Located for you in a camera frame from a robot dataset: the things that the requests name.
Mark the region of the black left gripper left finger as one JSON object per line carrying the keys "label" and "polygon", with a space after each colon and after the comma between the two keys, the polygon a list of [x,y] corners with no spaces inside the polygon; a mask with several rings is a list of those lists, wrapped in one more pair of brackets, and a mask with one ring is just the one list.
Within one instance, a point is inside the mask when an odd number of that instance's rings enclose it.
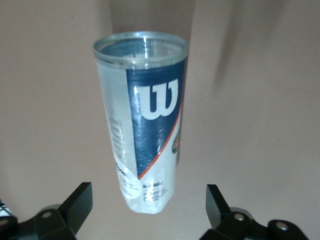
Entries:
{"label": "black left gripper left finger", "polygon": [[0,202],[2,240],[75,240],[93,208],[93,188],[82,182],[62,203],[41,209],[29,220],[19,222],[6,204]]}

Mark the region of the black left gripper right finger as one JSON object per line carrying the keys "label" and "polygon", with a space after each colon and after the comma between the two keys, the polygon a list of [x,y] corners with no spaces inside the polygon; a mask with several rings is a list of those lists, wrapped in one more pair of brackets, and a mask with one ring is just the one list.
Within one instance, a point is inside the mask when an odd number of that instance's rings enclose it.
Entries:
{"label": "black left gripper right finger", "polygon": [[245,209],[229,207],[218,186],[206,187],[206,213],[211,225],[202,240],[307,240],[308,237],[294,223],[270,220],[259,224]]}

